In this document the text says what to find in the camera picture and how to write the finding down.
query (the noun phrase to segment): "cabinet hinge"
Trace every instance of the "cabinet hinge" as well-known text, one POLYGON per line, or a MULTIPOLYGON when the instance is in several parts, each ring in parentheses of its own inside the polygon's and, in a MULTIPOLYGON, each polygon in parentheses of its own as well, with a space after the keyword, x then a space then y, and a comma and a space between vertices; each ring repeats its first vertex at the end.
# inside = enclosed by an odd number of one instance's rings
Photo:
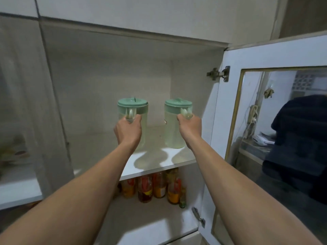
POLYGON ((200 218, 200 214, 198 212, 198 209, 195 207, 192 207, 192 212, 195 216, 195 218, 201 223, 202 227, 205 227, 205 220, 203 218, 200 218))
POLYGON ((224 79, 224 82, 228 82, 229 77, 229 70, 231 69, 230 66, 226 66, 225 69, 222 71, 218 71, 217 68, 213 68, 210 72, 207 72, 207 76, 211 77, 213 81, 215 81, 218 78, 218 81, 220 78, 224 79))

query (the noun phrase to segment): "forearm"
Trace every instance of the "forearm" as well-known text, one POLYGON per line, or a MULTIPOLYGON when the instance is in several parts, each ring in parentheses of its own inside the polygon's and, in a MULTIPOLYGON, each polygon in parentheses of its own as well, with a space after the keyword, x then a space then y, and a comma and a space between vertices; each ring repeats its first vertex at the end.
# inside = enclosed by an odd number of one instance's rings
POLYGON ((0 244, 91 244, 131 153, 119 145, 10 226, 0 244))
POLYGON ((226 163, 200 137, 189 145, 235 245, 321 244, 289 210, 226 163))

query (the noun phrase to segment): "orange label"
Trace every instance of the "orange label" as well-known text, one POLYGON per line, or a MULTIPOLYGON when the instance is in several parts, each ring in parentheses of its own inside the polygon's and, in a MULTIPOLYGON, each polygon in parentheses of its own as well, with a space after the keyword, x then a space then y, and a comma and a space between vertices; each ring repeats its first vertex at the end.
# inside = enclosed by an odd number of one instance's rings
POLYGON ((130 198, 135 194, 135 188, 129 187, 127 189, 123 189, 123 194, 126 198, 130 198))
POLYGON ((156 196, 157 198, 161 198, 161 197, 165 196, 165 194, 166 194, 166 187, 163 187, 163 188, 155 187, 154 188, 154 196, 156 196))
POLYGON ((168 199, 173 204, 178 204, 180 201, 180 195, 178 193, 168 192, 168 199))

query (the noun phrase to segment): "gold door frame trim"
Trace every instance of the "gold door frame trim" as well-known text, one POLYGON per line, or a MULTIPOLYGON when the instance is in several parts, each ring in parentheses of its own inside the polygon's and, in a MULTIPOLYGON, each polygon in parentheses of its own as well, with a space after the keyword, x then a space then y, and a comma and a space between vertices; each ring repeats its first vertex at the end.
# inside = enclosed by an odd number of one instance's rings
POLYGON ((242 94, 242 84, 243 84, 243 78, 246 72, 251 72, 251 71, 264 71, 264 72, 272 72, 272 71, 290 71, 290 70, 314 70, 314 69, 322 69, 326 68, 326 66, 308 66, 308 67, 283 67, 283 68, 258 68, 258 69, 241 69, 241 74, 238 82, 238 87, 237 87, 237 92, 236 92, 236 98, 235 98, 235 104, 234 104, 234 110, 233 110, 233 116, 231 118, 231 128, 229 131, 229 136, 228 136, 228 142, 227 142, 227 148, 226 148, 226 153, 225 153, 225 161, 228 159, 230 149, 231 149, 231 143, 233 140, 233 135, 234 135, 234 129, 235 129, 235 124, 236 124, 236 118, 237 118, 237 113, 238 113, 238 108, 240 105, 240 100, 241 100, 241 94, 242 94))

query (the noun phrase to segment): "hand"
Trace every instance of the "hand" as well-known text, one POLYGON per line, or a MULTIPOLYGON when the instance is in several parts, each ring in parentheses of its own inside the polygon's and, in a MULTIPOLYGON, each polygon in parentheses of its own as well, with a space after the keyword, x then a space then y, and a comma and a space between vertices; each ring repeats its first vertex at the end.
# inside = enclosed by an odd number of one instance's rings
POLYGON ((131 146, 131 149, 134 152, 141 140, 141 119, 142 116, 137 114, 133 123, 129 123, 125 117, 117 122, 113 131, 117 137, 118 144, 131 146))
POLYGON ((191 119, 186 119, 183 115, 177 115, 180 124, 180 133, 185 140, 187 147, 190 148, 190 142, 194 139, 201 138, 202 120, 193 115, 191 119))

